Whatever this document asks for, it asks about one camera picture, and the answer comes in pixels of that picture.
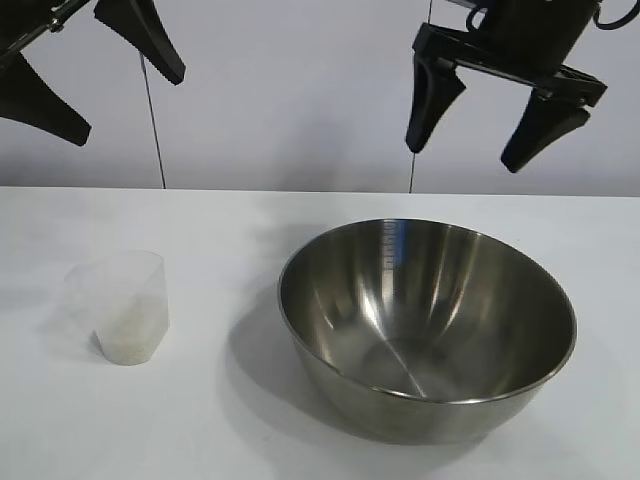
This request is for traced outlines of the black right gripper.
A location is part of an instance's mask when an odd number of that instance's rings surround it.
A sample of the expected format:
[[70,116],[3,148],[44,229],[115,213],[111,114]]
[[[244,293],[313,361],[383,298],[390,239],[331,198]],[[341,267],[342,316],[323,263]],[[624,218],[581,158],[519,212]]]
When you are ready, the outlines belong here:
[[447,109],[466,86],[465,67],[532,87],[501,162],[511,173],[590,119],[607,86],[565,64],[598,1],[465,1],[459,30],[425,22],[415,37],[413,95],[405,142],[420,153]]

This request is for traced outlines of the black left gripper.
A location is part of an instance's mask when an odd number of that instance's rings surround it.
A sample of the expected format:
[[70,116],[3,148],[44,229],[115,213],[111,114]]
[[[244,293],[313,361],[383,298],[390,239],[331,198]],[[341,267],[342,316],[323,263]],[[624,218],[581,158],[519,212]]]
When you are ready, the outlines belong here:
[[[1,2],[1,117],[30,125],[77,146],[91,125],[42,80],[22,54],[45,33],[57,33],[84,1]],[[173,85],[185,64],[152,0],[100,0],[94,16],[135,47]]]

